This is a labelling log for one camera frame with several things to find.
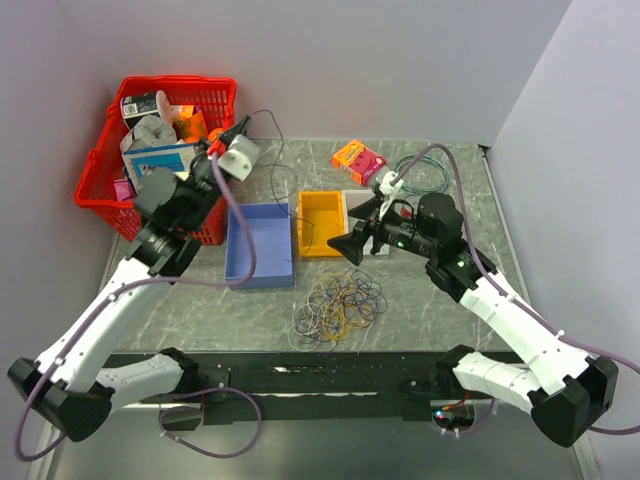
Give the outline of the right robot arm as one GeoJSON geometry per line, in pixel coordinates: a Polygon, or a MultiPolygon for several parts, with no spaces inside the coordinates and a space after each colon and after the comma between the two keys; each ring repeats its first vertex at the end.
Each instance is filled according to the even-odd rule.
{"type": "Polygon", "coordinates": [[[501,363],[464,345],[439,362],[438,390],[448,398],[480,392],[529,414],[538,429],[562,447],[572,446],[610,408],[618,368],[550,332],[526,312],[526,303],[504,275],[462,236],[464,217],[447,194],[423,196],[405,218],[374,197],[350,210],[357,218],[347,234],[327,244],[354,265],[365,244],[382,245],[427,260],[431,281],[488,325],[520,358],[501,363]]]}

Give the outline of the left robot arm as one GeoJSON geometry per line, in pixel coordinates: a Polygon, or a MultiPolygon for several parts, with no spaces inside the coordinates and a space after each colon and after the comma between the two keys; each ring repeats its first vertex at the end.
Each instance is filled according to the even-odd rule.
{"type": "Polygon", "coordinates": [[[184,402],[195,395],[198,365],[175,348],[124,367],[104,364],[131,325],[171,287],[187,281],[183,274],[201,247],[195,233],[218,201],[239,209],[229,182],[244,180],[260,155],[247,137],[250,122],[245,116],[214,141],[198,141],[185,172],[156,168],[142,177],[134,201],[142,226],[112,277],[58,341],[9,368],[26,409],[62,438],[83,441],[110,414],[150,397],[167,394],[184,402]]]}

